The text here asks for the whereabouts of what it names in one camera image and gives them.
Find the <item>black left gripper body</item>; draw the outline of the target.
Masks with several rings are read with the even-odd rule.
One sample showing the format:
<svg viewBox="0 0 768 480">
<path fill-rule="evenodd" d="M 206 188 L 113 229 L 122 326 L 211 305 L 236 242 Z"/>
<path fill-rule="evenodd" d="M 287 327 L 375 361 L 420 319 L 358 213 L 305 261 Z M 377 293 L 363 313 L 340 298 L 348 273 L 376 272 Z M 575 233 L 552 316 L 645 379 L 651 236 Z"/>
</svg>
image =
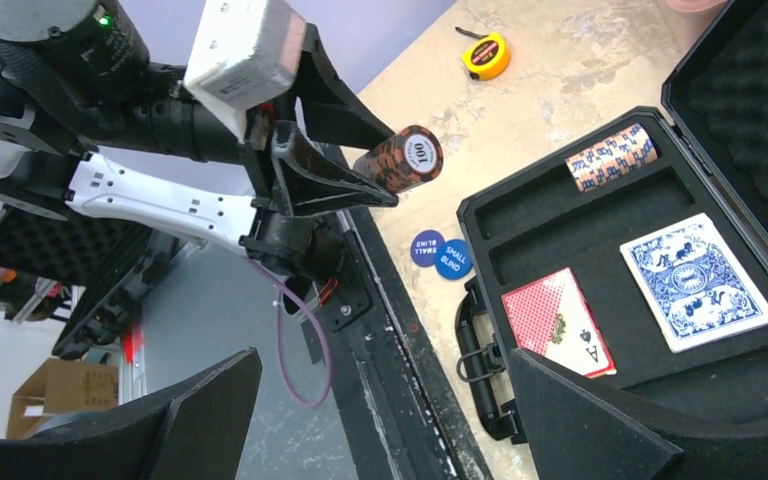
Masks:
<svg viewBox="0 0 768 480">
<path fill-rule="evenodd" d="M 252 81 L 245 88 L 245 118 L 248 121 L 241 141 L 240 154 L 246 173 L 251 181 L 255 205 L 275 211 L 272 187 L 275 172 L 269 147 L 274 125 L 281 121 L 297 123 L 295 106 L 297 95 L 294 82 L 300 57 L 307 39 L 319 39 L 318 28 L 311 23 L 299 23 L 277 33 L 281 39 L 269 33 L 265 27 L 253 40 L 253 53 L 243 61 L 245 77 Z"/>
</svg>

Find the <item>orange black 100 chip stack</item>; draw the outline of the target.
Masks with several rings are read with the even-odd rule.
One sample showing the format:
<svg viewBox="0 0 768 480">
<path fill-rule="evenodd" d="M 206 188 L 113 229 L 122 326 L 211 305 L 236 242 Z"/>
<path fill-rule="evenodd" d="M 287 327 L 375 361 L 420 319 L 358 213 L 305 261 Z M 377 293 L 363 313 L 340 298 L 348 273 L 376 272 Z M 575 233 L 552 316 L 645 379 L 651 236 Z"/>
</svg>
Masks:
<svg viewBox="0 0 768 480">
<path fill-rule="evenodd" d="M 443 165 L 438 138 L 424 126 L 410 125 L 359 157 L 352 170 L 400 194 L 435 180 Z"/>
</svg>

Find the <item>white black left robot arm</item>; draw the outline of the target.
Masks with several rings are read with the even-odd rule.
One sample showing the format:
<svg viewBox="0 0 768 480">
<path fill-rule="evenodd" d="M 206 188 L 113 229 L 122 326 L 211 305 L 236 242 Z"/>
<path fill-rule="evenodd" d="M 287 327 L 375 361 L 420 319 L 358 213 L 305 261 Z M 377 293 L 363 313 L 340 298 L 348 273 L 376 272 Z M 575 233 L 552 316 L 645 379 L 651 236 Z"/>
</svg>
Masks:
<svg viewBox="0 0 768 480">
<path fill-rule="evenodd" d="M 343 262 L 323 216 L 393 207 L 404 185 L 320 144 L 393 131 L 284 1 L 209 1 L 188 62 L 153 62 L 117 1 L 0 1 L 0 201 L 65 221 L 132 221 L 285 276 Z"/>
</svg>

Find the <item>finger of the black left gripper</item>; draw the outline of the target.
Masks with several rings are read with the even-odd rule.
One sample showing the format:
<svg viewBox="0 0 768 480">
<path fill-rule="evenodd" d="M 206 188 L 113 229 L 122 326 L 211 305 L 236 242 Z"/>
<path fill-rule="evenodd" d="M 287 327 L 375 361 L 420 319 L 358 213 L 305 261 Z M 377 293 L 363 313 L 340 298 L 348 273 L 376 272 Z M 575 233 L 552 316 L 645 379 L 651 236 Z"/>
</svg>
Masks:
<svg viewBox="0 0 768 480">
<path fill-rule="evenodd" d="M 395 134 L 340 78 L 319 39 L 305 41 L 294 88 L 316 141 L 370 150 Z"/>
<path fill-rule="evenodd" d="M 298 125 L 274 125 L 269 158 L 275 172 L 272 200 L 285 217 L 315 217 L 357 207 L 398 205 L 398 197 L 321 154 Z"/>
</svg>

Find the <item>orange brown chip stack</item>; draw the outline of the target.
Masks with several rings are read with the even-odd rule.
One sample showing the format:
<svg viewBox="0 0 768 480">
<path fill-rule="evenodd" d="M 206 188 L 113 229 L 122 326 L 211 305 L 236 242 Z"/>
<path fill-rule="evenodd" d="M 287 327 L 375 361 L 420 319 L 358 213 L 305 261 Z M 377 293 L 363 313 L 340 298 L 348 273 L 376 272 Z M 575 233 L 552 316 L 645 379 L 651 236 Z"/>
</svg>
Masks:
<svg viewBox="0 0 768 480">
<path fill-rule="evenodd" d="M 580 192 L 588 192 L 659 158 L 645 128 L 635 123 L 568 157 L 565 165 Z"/>
</svg>

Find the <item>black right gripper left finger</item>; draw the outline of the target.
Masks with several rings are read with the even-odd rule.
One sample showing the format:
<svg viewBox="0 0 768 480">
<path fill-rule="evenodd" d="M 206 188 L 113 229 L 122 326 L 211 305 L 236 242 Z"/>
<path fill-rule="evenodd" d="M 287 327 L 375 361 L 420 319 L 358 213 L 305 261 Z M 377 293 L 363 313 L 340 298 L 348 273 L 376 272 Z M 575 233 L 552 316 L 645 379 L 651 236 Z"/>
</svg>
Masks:
<svg viewBox="0 0 768 480">
<path fill-rule="evenodd" d="M 249 348 L 111 410 L 0 440 L 0 479 L 233 479 L 261 372 Z"/>
</svg>

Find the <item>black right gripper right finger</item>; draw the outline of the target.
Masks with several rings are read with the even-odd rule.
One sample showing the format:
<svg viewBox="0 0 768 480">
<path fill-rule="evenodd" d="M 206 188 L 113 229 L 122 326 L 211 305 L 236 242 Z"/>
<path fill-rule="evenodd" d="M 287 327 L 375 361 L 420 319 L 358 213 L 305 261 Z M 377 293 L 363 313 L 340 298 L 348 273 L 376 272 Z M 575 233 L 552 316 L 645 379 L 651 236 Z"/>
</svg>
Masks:
<svg viewBox="0 0 768 480">
<path fill-rule="evenodd" d="M 768 479 L 768 419 L 681 413 L 525 349 L 508 372 L 541 479 Z"/>
</svg>

